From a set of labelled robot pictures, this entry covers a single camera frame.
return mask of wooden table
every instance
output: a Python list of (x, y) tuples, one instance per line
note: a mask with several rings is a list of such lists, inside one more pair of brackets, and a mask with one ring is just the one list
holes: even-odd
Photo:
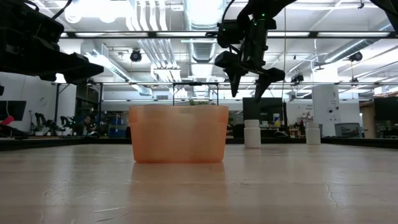
[(134, 164), (131, 146), (0, 152), (1, 223), (398, 223), (398, 152), (229, 145), (219, 164)]

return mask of orange plastic bin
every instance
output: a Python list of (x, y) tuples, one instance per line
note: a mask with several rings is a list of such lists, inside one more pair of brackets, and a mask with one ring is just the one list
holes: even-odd
[(226, 106), (131, 106), (129, 123), (136, 162), (211, 163), (224, 158)]

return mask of ceiling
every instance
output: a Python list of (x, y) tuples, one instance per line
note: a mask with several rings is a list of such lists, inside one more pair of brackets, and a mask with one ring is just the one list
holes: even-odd
[[(125, 15), (130, 11), (130, 1), (107, 1), (98, 0), (98, 2), (105, 2), (104, 7), (98, 7), (100, 4), (91, 4), (92, 8), (84, 8), (84, 11), (98, 11), (100, 15), (112, 15), (117, 17), (114, 22), (105, 23), (95, 16), (82, 17), (77, 23), (71, 24), (67, 22), (65, 15), (58, 18), (65, 26), (65, 30), (80, 31), (80, 32), (99, 32), (99, 31), (128, 31), (126, 25)], [(199, 13), (206, 15), (209, 2), (214, 0), (186, 0), (186, 1), (201, 1), (201, 9), (196, 9)], [(35, 0), (40, 6), (41, 13), (48, 16), (55, 14), (66, 1), (47, 1)], [(146, 3), (146, 21), (150, 27), (150, 7), (149, 1), (139, 1), (137, 3), (137, 16), (141, 15), (141, 6), (143, 2)], [(244, 7), (247, 0), (236, 0), (226, 13), (226, 19), (235, 19), (241, 9)], [(277, 30), (291, 30), (291, 31), (377, 31), (377, 26), (385, 22), (387, 17), (385, 13), (374, 6), (370, 1), (365, 0), (365, 7), (358, 9), (358, 0), (298, 0), (289, 5), (284, 11), (280, 12), (274, 19), (277, 22)], [(185, 22), (182, 0), (166, 0), (165, 2), (165, 23), (168, 30), (188, 30)], [(190, 39), (171, 39), (173, 54), (177, 65), (180, 67), (180, 77), (195, 78), (193, 69), (209, 70), (207, 80), (223, 81), (227, 76), (222, 69), (212, 65), (192, 65), (196, 63), (192, 60), (190, 55)], [(339, 47), (351, 42), (349, 39), (269, 39), (267, 45), (269, 50), (264, 57), (266, 61), (266, 68), (277, 67), (286, 72), (291, 71), (297, 65), (310, 57), (316, 58), (317, 55), (327, 55), (338, 49)], [(133, 63), (130, 60), (130, 54), (133, 49), (139, 49), (140, 43), (137, 39), (95, 39), (95, 45), (102, 45), (108, 47), (109, 58), (115, 62), (118, 67), (128, 72), (128, 75), (134, 80), (140, 82), (153, 82), (154, 79), (151, 73), (151, 61), (146, 52), (141, 49), (142, 60), (138, 63)], [(354, 62), (353, 68), (349, 61), (339, 61), (326, 68), (335, 68), (338, 71), (338, 79), (342, 81), (349, 81), (352, 76), (360, 75), (369, 71), (377, 71), (379, 68), (396, 61), (394, 55), (397, 55), (398, 50), (393, 49), (398, 45), (396, 39), (380, 40), (375, 44), (361, 50), (363, 59), (361, 62)], [(216, 54), (224, 51), (221, 47), (216, 48)], [(312, 81), (314, 68), (308, 66), (294, 71), (300, 72), (304, 75), (305, 81)], [(286, 80), (289, 82), (291, 75), (288, 73)], [(391, 67), (381, 73), (368, 76), (360, 80), (361, 82), (373, 82), (386, 77), (394, 77), (398, 75), (398, 67)], [(257, 75), (249, 74), (245, 78), (246, 82), (253, 82)], [(95, 77), (99, 82), (114, 82), (117, 79), (114, 75), (106, 71), (101, 75)]]

